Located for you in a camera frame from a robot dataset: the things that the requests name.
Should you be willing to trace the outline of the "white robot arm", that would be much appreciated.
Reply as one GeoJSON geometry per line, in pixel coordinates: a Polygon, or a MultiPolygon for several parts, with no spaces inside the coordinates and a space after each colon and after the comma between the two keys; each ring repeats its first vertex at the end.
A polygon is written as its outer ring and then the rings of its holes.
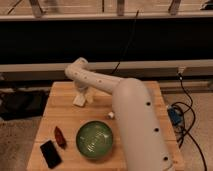
{"type": "Polygon", "coordinates": [[[144,82],[89,71],[88,61],[82,57],[65,68],[65,75],[80,90],[91,86],[112,95],[127,171],[175,171],[144,82]]]}

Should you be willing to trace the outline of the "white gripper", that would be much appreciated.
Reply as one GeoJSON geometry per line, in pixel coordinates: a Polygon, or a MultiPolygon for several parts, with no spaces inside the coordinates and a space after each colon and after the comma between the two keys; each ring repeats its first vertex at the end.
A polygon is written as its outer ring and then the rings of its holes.
{"type": "Polygon", "coordinates": [[[93,99],[93,90],[90,89],[90,87],[88,85],[85,85],[81,82],[75,81],[74,82],[76,91],[78,95],[83,95],[86,96],[86,100],[88,103],[93,103],[94,99],[93,99]]]}

